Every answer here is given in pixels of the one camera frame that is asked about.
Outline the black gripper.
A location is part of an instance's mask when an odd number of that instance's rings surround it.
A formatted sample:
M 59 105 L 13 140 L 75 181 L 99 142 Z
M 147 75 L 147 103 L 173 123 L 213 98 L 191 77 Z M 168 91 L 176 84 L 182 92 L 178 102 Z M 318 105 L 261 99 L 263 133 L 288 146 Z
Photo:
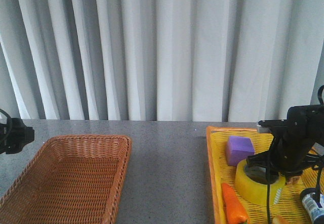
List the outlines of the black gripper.
M 248 166 L 271 168 L 280 173 L 298 173 L 307 168 L 303 160 L 315 143 L 323 144 L 323 105 L 294 106 L 287 112 L 286 127 L 277 148 L 248 156 Z
M 33 141 L 34 129 L 22 119 L 7 118 L 6 123 L 1 123 L 1 154 L 17 154 Z

